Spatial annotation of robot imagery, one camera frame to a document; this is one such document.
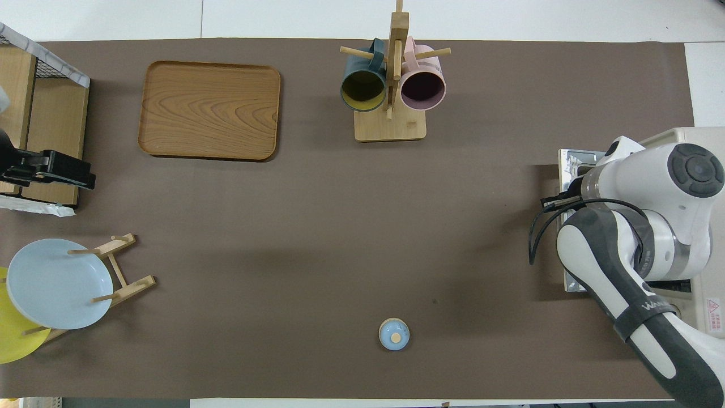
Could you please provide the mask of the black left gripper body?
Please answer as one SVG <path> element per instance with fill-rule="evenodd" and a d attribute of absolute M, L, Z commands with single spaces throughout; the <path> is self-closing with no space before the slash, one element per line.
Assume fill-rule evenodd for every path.
<path fill-rule="evenodd" d="M 73 156 L 54 150 L 43 150 L 39 155 L 40 163 L 35 165 L 38 182 L 73 184 L 75 179 L 91 173 L 90 163 Z"/>

